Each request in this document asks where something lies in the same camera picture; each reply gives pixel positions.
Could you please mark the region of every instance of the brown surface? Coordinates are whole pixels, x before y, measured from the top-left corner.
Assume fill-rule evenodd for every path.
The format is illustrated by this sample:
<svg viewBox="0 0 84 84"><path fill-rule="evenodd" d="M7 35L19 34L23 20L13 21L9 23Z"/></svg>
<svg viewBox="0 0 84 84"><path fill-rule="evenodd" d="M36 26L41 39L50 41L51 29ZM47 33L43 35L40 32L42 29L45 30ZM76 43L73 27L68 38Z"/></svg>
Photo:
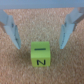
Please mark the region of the brown surface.
<svg viewBox="0 0 84 84"><path fill-rule="evenodd" d="M18 50L0 28L0 84L84 84L84 21L59 49L61 24L73 8L5 10L18 25L22 47ZM49 41L51 66L33 68L32 41Z"/></svg>

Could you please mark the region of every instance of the toy block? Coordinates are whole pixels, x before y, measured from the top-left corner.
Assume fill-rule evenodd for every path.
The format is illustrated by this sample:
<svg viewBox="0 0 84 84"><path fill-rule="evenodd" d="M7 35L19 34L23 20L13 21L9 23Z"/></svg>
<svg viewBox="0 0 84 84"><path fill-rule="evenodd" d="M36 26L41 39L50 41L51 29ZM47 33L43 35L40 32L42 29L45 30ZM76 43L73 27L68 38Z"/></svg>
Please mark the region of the toy block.
<svg viewBox="0 0 84 84"><path fill-rule="evenodd" d="M31 43L31 62L33 67L50 66L51 54L49 42Z"/></svg>

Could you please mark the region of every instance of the cube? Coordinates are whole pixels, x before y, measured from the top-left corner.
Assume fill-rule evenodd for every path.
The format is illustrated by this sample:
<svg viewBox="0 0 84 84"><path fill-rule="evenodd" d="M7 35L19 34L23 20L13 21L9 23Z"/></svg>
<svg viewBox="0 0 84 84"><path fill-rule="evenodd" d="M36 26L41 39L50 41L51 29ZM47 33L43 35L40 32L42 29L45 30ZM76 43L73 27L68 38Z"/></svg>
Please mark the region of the cube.
<svg viewBox="0 0 84 84"><path fill-rule="evenodd" d="M49 42L31 43L31 62L33 67L50 66L51 54Z"/></svg>

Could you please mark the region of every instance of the cube front face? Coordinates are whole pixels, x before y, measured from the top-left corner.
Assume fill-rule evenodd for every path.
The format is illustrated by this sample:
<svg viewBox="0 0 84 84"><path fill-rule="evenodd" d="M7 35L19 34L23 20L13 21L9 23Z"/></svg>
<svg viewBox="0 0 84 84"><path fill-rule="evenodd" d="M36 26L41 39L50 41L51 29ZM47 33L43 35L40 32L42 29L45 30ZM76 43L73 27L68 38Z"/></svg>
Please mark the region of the cube front face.
<svg viewBox="0 0 84 84"><path fill-rule="evenodd" d="M31 43L31 61L33 67L50 66L50 44L49 42Z"/></svg>

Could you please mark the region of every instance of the green cube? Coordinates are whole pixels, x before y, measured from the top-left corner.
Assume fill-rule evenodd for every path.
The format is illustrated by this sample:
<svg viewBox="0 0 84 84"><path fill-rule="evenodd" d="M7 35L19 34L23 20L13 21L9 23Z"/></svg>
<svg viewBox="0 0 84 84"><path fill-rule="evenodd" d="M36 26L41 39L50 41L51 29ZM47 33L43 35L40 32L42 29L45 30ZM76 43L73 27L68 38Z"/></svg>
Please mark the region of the green cube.
<svg viewBox="0 0 84 84"><path fill-rule="evenodd" d="M49 42L31 43L31 61L33 67L50 66L51 54Z"/></svg>

